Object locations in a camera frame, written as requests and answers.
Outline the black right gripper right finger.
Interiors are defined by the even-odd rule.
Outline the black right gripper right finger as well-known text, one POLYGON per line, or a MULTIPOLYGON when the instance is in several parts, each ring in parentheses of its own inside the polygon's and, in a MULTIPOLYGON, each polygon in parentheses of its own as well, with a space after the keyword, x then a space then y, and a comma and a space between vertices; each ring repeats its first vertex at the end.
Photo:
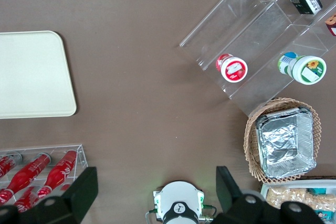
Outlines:
POLYGON ((243 194, 226 166, 216 167, 216 193, 223 212, 212 223, 323 223, 304 203, 286 201, 277 209, 256 195, 243 194))

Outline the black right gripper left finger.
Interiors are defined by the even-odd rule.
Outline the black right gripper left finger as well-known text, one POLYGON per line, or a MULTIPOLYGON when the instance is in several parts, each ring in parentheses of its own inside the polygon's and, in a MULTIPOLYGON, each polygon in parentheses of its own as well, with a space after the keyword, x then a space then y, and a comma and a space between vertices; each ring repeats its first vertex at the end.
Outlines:
POLYGON ((87 167, 61 196, 48 197, 28 211, 1 206, 1 223, 82 223, 97 195, 97 168, 87 167))

